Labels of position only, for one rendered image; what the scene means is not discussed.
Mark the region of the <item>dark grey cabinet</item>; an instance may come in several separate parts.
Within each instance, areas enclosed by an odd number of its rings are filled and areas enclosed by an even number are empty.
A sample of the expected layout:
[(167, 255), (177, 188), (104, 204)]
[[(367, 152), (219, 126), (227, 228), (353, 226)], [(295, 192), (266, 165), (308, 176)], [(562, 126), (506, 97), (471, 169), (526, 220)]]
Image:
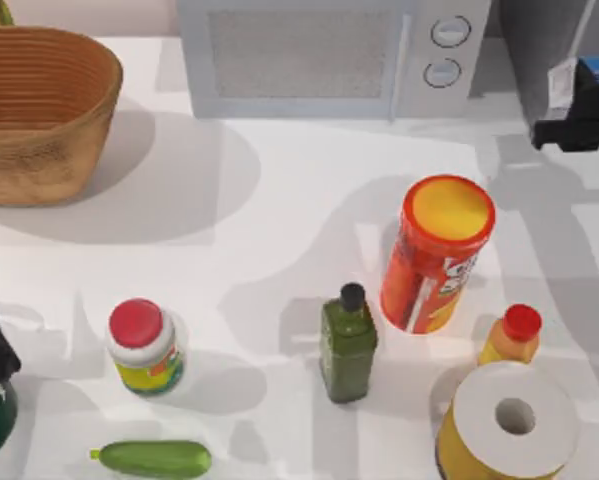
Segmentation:
[(500, 23), (528, 122), (548, 110), (548, 71), (599, 57), (599, 0), (500, 0)]

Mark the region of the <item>microwave knob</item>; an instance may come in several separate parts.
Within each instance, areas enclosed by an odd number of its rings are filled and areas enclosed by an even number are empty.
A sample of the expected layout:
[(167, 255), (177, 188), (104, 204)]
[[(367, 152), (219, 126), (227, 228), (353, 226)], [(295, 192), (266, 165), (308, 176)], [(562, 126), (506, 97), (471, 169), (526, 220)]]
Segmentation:
[(441, 48), (456, 48), (470, 36), (472, 26), (463, 16), (438, 20), (431, 28), (432, 41)]
[(432, 62), (423, 71), (425, 83), (435, 89), (443, 89), (454, 85), (461, 75), (461, 65), (451, 58)]

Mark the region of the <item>pale microwave oven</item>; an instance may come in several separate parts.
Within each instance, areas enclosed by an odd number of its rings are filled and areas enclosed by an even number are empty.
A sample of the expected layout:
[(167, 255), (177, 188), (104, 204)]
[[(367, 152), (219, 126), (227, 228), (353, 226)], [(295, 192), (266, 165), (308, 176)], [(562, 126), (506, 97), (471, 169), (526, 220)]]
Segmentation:
[[(459, 114), (465, 106), (476, 70), (492, 0), (411, 0), (409, 43), (398, 116), (400, 118), (444, 118)], [(431, 39), (431, 28), (440, 19), (465, 17), (472, 26), (469, 38), (456, 48), (441, 48)], [(451, 58), (462, 68), (452, 86), (435, 89), (423, 79), (425, 67)]]

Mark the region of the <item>orange chips can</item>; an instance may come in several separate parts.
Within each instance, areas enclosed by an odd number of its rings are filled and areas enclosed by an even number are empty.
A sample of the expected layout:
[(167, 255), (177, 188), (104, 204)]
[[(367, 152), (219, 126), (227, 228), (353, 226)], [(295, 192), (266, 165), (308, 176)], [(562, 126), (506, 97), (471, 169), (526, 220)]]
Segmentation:
[(446, 325), (494, 225), (494, 203), (475, 182), (449, 174), (416, 182), (381, 287), (386, 319), (415, 335)]

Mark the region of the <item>yellow bottle with red cap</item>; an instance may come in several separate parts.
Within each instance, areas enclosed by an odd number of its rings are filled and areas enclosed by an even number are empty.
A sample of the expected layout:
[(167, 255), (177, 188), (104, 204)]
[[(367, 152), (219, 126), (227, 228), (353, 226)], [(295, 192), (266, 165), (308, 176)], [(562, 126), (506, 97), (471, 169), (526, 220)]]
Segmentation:
[(529, 364), (539, 347), (542, 317), (526, 304), (514, 304), (491, 327), (477, 357), (479, 366), (499, 361)]

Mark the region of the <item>microwave door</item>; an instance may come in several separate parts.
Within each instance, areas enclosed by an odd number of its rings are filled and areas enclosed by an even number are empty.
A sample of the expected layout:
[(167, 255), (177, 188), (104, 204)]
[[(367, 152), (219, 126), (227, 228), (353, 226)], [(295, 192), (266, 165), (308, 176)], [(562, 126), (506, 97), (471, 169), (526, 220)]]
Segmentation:
[(411, 0), (177, 0), (198, 118), (386, 119)]

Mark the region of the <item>white paper roll yellow wrap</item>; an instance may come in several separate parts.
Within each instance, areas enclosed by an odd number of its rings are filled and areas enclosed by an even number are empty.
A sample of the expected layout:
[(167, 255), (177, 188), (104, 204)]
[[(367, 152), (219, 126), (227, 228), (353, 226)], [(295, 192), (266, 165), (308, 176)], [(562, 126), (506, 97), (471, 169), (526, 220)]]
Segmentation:
[(443, 480), (552, 480), (578, 434), (572, 401), (547, 375), (513, 361), (488, 363), (458, 385), (435, 459)]

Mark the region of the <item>green bottle with black cap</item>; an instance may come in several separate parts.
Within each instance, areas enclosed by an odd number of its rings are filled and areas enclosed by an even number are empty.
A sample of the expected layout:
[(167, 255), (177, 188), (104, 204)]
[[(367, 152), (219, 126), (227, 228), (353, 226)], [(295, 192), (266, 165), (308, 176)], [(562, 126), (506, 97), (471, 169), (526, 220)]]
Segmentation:
[(364, 398), (369, 391), (378, 332), (364, 287), (343, 285), (321, 310), (320, 370), (329, 399), (336, 404)]

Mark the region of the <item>white jar with red lid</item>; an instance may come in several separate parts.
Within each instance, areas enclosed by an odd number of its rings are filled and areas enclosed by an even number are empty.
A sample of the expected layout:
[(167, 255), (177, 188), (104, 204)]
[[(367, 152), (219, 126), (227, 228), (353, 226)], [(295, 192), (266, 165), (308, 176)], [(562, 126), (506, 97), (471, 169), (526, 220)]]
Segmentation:
[(171, 316), (156, 303), (132, 298), (111, 312), (108, 351), (124, 386), (140, 396), (165, 393), (179, 382), (184, 355)]

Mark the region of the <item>green cucumber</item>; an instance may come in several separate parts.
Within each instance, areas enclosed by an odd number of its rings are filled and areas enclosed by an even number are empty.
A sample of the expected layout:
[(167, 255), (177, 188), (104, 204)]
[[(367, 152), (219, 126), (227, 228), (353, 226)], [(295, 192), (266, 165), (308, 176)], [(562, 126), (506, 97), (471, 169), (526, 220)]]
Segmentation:
[(89, 456), (114, 472), (160, 480), (192, 480), (212, 466), (210, 451), (189, 440), (119, 441), (91, 449)]

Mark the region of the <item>woven brown basket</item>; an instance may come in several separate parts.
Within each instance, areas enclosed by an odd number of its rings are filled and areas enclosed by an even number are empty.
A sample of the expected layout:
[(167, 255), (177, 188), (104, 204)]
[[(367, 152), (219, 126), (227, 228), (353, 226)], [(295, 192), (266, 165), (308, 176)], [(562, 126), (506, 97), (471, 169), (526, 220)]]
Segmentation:
[(99, 41), (49, 27), (0, 27), (0, 206), (80, 193), (107, 140), (123, 83)]

